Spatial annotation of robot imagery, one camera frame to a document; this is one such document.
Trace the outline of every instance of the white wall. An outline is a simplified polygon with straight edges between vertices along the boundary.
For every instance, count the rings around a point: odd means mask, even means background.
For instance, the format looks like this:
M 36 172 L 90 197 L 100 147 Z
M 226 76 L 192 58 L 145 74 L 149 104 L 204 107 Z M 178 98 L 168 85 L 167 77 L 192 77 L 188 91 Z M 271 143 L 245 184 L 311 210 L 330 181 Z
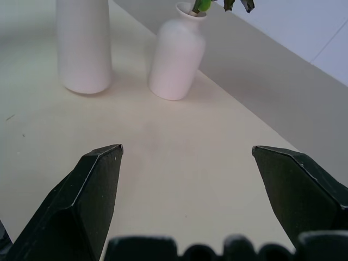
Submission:
M 348 85 L 347 0 L 254 0 L 233 12 L 304 60 Z

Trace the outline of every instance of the vase neck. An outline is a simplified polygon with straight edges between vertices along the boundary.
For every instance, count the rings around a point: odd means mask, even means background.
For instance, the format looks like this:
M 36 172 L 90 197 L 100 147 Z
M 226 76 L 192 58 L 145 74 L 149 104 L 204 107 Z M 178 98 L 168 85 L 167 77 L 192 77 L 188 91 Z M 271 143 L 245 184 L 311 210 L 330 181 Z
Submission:
M 176 8 L 180 15 L 180 20 L 191 30 L 198 30 L 207 16 L 206 13 L 199 13 L 198 16 L 189 15 L 188 13 L 191 11 L 190 3 L 178 3 Z

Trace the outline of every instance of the tall white vase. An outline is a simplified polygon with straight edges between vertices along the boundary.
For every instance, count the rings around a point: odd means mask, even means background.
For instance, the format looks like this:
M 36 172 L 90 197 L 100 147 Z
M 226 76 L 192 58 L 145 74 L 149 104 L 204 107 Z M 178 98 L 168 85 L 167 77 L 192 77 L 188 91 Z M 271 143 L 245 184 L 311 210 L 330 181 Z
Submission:
M 187 95 L 206 48 L 199 29 L 206 13 L 188 15 L 190 3 L 178 3 L 176 8 L 179 18 L 167 21 L 159 30 L 148 80 L 151 91 L 166 100 Z
M 108 0 L 56 0 L 58 73 L 82 94 L 105 90 L 113 79 Z

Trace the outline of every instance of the beige table surface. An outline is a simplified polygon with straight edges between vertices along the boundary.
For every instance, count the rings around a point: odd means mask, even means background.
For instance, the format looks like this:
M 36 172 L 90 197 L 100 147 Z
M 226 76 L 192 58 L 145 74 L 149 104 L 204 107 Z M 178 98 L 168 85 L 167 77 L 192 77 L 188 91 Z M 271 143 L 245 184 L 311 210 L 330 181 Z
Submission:
M 242 233 L 256 248 L 292 248 L 251 150 L 295 148 L 200 72 L 182 101 L 153 95 L 155 36 L 113 2 L 115 83 L 93 96 L 66 90 L 54 10 L 54 0 L 0 1 L 0 219 L 12 240 L 83 154 L 123 144 L 108 237 L 171 235 L 179 252 L 197 242 L 221 252 L 227 235 Z

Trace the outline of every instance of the small white vase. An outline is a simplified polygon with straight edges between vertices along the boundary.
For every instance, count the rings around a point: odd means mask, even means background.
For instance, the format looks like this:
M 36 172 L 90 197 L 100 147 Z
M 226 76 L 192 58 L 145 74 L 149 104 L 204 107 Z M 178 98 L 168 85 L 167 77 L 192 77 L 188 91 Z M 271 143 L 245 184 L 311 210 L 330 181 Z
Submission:
M 105 90 L 113 79 L 108 0 L 56 1 L 58 74 L 82 94 Z
M 159 30 L 148 80 L 151 91 L 166 100 L 184 98 L 190 90 L 206 48 L 200 24 L 206 13 L 188 15 L 190 3 L 178 3 L 179 18 Z

